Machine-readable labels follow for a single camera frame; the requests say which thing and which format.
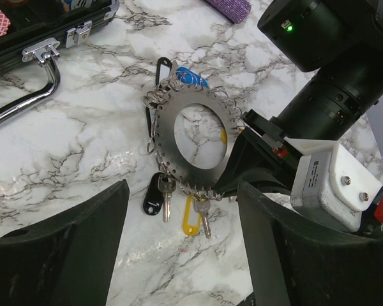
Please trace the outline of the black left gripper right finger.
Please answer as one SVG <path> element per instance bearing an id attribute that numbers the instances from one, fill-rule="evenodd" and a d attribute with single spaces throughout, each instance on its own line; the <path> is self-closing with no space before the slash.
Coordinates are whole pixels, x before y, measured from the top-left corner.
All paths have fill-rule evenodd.
<path id="1" fill-rule="evenodd" d="M 383 305 L 383 231 L 327 228 L 246 182 L 237 199 L 257 305 Z"/>

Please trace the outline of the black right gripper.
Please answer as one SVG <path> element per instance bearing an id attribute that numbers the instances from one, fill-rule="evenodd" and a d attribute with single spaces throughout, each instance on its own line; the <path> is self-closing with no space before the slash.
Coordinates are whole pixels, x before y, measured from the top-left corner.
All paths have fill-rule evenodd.
<path id="1" fill-rule="evenodd" d="M 247 182 L 262 193 L 289 195 L 300 153 L 284 140 L 338 140 L 383 95 L 383 69 L 319 71 L 276 117 L 250 110 L 214 191 L 235 196 Z"/>

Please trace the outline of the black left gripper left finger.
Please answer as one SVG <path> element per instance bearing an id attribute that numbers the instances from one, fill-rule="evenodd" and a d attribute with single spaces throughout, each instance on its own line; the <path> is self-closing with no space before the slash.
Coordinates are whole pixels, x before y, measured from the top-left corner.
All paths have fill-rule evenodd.
<path id="1" fill-rule="evenodd" d="M 0 238 L 0 305 L 105 305 L 130 190 L 87 201 Z"/>

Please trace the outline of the round metal key ring disc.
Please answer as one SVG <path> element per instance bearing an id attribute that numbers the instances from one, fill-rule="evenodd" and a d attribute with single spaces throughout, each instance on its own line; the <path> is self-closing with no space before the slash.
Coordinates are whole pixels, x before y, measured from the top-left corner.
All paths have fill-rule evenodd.
<path id="1" fill-rule="evenodd" d="M 152 138 L 147 152 L 159 169 L 187 194 L 221 200 L 214 191 L 241 130 L 241 109 L 222 87 L 188 85 L 176 73 L 163 79 L 143 99 L 151 109 Z M 220 134 L 227 132 L 225 145 Z"/>

